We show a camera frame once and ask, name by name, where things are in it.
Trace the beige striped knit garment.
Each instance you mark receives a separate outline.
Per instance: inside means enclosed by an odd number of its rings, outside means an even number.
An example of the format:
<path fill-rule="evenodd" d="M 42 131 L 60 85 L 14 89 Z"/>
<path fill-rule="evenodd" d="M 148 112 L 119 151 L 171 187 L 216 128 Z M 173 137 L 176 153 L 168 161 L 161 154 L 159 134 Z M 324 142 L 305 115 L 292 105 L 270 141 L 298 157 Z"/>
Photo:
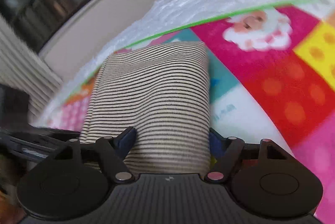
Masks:
<path fill-rule="evenodd" d="M 124 162 L 139 173 L 198 173 L 210 166 L 210 78 L 203 42 L 112 54 L 94 82 L 80 142 L 135 128 Z"/>

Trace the white pleated curtain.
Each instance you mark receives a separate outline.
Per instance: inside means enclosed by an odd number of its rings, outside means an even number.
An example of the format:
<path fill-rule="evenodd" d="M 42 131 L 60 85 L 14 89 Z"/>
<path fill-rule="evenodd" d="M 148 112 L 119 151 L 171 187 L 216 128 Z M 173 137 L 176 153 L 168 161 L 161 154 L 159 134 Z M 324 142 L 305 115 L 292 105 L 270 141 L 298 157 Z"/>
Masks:
<path fill-rule="evenodd" d="M 59 91 L 63 81 L 21 40 L 1 17 L 1 84 L 25 91 L 28 117 L 34 121 Z"/>

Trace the colourful cartoon play mat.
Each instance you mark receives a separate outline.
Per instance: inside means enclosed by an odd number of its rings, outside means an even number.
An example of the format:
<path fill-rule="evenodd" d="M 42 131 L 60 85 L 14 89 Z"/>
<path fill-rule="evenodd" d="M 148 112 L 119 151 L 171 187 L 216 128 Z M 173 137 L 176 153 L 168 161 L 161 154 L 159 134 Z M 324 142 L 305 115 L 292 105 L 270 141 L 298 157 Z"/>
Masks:
<path fill-rule="evenodd" d="M 255 143 L 272 137 L 314 172 L 317 216 L 334 223 L 334 22 L 322 0 L 265 5 L 151 35 L 115 53 L 171 42 L 206 45 L 211 126 Z"/>

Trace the white quilted bed cover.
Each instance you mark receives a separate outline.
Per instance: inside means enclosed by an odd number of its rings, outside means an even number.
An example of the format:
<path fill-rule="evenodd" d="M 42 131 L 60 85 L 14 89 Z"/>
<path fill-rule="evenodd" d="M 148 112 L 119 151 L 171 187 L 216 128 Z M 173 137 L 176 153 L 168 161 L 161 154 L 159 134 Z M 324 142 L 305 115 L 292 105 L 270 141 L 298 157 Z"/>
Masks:
<path fill-rule="evenodd" d="M 152 35 L 243 9 L 276 2 L 303 0 L 156 0 L 141 9 L 132 0 L 113 9 L 111 0 L 97 0 L 58 35 L 52 63 L 63 84 L 44 110 L 31 120 L 44 127 L 57 108 L 111 54 Z M 324 13 L 334 0 L 308 0 Z"/>

